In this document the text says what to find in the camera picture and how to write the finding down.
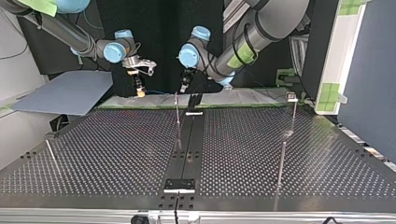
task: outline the white panel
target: white panel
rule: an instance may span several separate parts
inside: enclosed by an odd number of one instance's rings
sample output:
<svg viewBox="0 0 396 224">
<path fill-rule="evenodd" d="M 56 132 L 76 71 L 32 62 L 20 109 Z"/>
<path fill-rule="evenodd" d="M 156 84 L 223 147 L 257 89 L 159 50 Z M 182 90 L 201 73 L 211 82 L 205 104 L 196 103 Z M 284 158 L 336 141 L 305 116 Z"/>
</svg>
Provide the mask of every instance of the white panel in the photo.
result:
<svg viewBox="0 0 396 224">
<path fill-rule="evenodd" d="M 15 16 L 7 16 L 20 29 Z M 0 58 L 21 52 L 26 41 L 1 15 L 0 27 Z M 0 101 L 36 89 L 44 83 L 29 49 L 18 57 L 0 60 Z"/>
<path fill-rule="evenodd" d="M 14 112 L 0 119 L 0 170 L 38 146 L 55 115 Z"/>
<path fill-rule="evenodd" d="M 361 21 L 364 16 L 366 5 L 360 7 L 357 15 L 338 15 L 332 31 L 332 39 L 329 45 L 326 63 L 323 68 L 323 75 L 318 89 L 318 99 L 321 95 L 323 83 L 338 83 L 340 88 L 338 93 L 344 94 L 347 76 L 349 74 L 352 57 L 355 52 L 356 43 L 361 29 Z M 318 111 L 320 115 L 338 115 L 340 104 L 336 105 L 333 112 Z"/>
</svg>

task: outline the green tape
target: green tape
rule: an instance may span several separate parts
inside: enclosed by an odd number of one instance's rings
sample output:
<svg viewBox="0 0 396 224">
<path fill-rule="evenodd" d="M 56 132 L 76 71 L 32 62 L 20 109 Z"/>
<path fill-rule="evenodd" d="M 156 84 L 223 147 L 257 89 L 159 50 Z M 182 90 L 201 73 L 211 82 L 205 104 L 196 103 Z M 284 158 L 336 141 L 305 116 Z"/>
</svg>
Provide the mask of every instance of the green tape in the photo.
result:
<svg viewBox="0 0 396 224">
<path fill-rule="evenodd" d="M 340 10 L 338 11 L 338 15 L 340 16 L 358 15 L 361 5 L 362 5 L 361 0 L 342 0 Z"/>
<path fill-rule="evenodd" d="M 340 84 L 323 83 L 317 111 L 333 112 L 338 104 Z"/>
<path fill-rule="evenodd" d="M 250 49 L 248 44 L 244 44 L 240 50 L 238 50 L 238 55 L 244 63 L 253 63 L 255 53 Z M 231 68 L 237 69 L 243 66 L 239 59 L 234 55 L 231 60 L 227 63 Z"/>
<path fill-rule="evenodd" d="M 18 0 L 32 9 L 54 17 L 58 7 L 56 0 Z"/>
<path fill-rule="evenodd" d="M 3 105 L 2 107 L 0 107 L 0 112 L 4 111 L 4 110 L 10 110 L 11 106 L 12 106 L 12 104 L 11 105 Z"/>
<path fill-rule="evenodd" d="M 293 86 L 292 83 L 285 83 L 283 80 L 280 80 L 280 76 L 286 76 L 286 77 L 294 77 L 295 71 L 294 68 L 289 68 L 289 69 L 277 69 L 276 71 L 276 85 L 277 86 Z"/>
</svg>

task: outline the black perforated table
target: black perforated table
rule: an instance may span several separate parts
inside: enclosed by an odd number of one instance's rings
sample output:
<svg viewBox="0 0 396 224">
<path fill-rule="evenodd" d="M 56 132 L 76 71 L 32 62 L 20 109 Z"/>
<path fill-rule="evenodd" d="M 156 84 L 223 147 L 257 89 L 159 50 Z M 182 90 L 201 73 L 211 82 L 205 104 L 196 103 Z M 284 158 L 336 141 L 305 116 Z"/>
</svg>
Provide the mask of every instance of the black perforated table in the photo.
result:
<svg viewBox="0 0 396 224">
<path fill-rule="evenodd" d="M 309 109 L 176 120 L 174 110 L 93 112 L 0 172 L 0 207 L 396 213 L 396 174 Z M 165 194 L 167 179 L 193 179 L 195 193 Z"/>
</svg>

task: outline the thin metal stick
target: thin metal stick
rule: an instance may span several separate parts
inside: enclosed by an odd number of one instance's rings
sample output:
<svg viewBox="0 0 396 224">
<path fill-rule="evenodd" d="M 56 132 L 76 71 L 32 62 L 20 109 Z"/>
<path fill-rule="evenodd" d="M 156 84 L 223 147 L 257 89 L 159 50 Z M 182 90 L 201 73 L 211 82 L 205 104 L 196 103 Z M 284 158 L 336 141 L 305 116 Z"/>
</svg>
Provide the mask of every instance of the thin metal stick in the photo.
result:
<svg viewBox="0 0 396 224">
<path fill-rule="evenodd" d="M 294 103 L 293 120 L 296 119 L 297 103 L 298 103 L 298 102 Z"/>
<path fill-rule="evenodd" d="M 282 151 L 280 154 L 280 165 L 279 165 L 279 175 L 277 177 L 277 186 L 280 187 L 282 185 L 282 174 L 283 174 L 283 164 L 285 162 L 285 154 L 286 154 L 286 142 L 282 143 Z"/>
<path fill-rule="evenodd" d="M 176 116 L 177 116 L 177 127 L 180 129 L 180 115 L 178 112 L 178 95 L 175 92 L 175 106 L 176 106 Z"/>
<path fill-rule="evenodd" d="M 50 140 L 46 139 L 46 144 L 47 144 L 47 147 L 49 149 L 49 153 L 50 153 L 52 159 L 56 161 L 55 154 L 53 154 L 52 147 L 50 145 Z"/>
</svg>

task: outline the metal clamp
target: metal clamp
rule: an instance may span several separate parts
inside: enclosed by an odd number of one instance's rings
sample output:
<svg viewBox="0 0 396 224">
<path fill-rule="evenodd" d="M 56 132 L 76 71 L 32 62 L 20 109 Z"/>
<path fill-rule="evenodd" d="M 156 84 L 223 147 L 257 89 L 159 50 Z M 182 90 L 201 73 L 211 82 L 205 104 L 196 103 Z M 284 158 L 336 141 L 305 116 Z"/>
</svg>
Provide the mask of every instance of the metal clamp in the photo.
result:
<svg viewBox="0 0 396 224">
<path fill-rule="evenodd" d="M 127 57 L 122 61 L 122 66 L 126 68 L 133 68 L 140 73 L 143 73 L 145 75 L 148 75 L 149 77 L 152 77 L 154 75 L 154 68 L 157 66 L 157 64 L 151 60 L 147 59 L 140 59 L 140 56 L 134 55 L 132 57 Z M 147 67 L 148 71 L 142 71 L 138 68 L 140 67 Z"/>
</svg>

